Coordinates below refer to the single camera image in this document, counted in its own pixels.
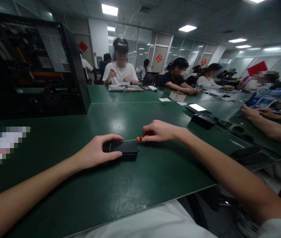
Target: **orange screwdriver handle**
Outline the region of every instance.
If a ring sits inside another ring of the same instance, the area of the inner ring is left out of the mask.
[[[147,137],[149,135],[143,136],[143,137],[137,137],[137,141],[140,142],[142,138]]]

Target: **computer case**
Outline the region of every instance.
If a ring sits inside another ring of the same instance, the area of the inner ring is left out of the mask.
[[[0,13],[0,120],[87,114],[82,68],[65,25]]]

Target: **cardboard box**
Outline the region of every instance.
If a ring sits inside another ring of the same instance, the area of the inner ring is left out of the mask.
[[[184,102],[184,100],[186,99],[186,95],[185,94],[183,94],[182,92],[176,92],[176,91],[172,91],[170,93],[169,97],[172,100],[178,101],[178,102]]]

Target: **floor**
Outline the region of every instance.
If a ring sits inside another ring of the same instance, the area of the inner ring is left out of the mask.
[[[204,212],[210,232],[219,238],[245,238],[236,226],[236,215],[231,207],[220,207],[220,210],[215,212],[198,194],[196,196]],[[178,201],[193,216],[186,197],[180,198]]]

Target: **paper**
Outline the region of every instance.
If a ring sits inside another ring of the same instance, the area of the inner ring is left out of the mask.
[[[179,105],[181,105],[181,106],[186,106],[187,105],[187,103],[186,102],[177,102]]]
[[[169,99],[159,99],[160,101],[170,101]]]

